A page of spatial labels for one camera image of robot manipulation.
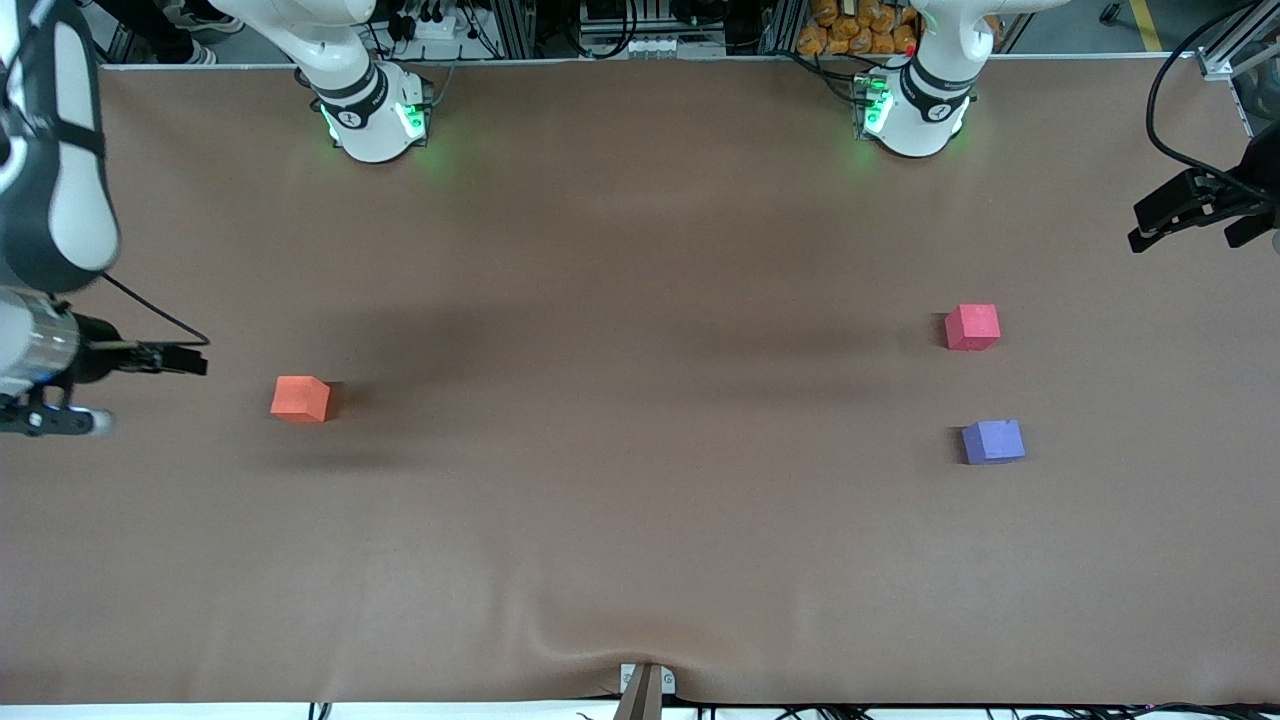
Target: yellow stripe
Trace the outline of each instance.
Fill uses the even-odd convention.
[[[1147,8],[1147,0],[1129,0],[1129,8],[1133,10],[1133,19],[1138,23],[1138,32],[1142,33],[1142,46],[1147,49],[1147,53],[1160,53],[1164,47],[1160,46],[1160,35],[1156,33],[1156,23],[1151,19],[1151,9]]]

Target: red block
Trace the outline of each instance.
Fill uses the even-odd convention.
[[[280,375],[271,415],[285,423],[324,423],[329,418],[329,386],[311,375]]]
[[[995,305],[957,305],[946,324],[951,350],[987,350],[1000,340]]]

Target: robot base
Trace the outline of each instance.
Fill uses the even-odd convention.
[[[900,70],[876,70],[854,78],[852,96],[867,100],[854,108],[854,129],[859,140],[877,140],[892,152],[906,158],[927,158],[946,147],[964,124],[969,100],[943,122],[928,122],[902,101]]]
[[[332,118],[323,106],[320,109],[329,123],[334,147],[342,147],[361,163],[385,163],[412,146],[425,146],[431,123],[431,83],[394,63],[379,61],[378,67],[387,74],[387,100],[369,117],[365,127],[346,127],[340,118]]]

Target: cube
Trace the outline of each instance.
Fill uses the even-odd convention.
[[[329,418],[329,386],[311,375],[280,375],[271,415],[285,423],[324,423]]]
[[[970,465],[997,465],[1027,457],[1018,420],[979,420],[964,429],[964,450]]]
[[[1000,340],[1000,318],[995,305],[956,305],[947,315],[947,347],[987,350]]]

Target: pink cube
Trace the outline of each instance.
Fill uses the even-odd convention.
[[[957,305],[946,324],[951,350],[987,350],[1000,340],[995,305]]]

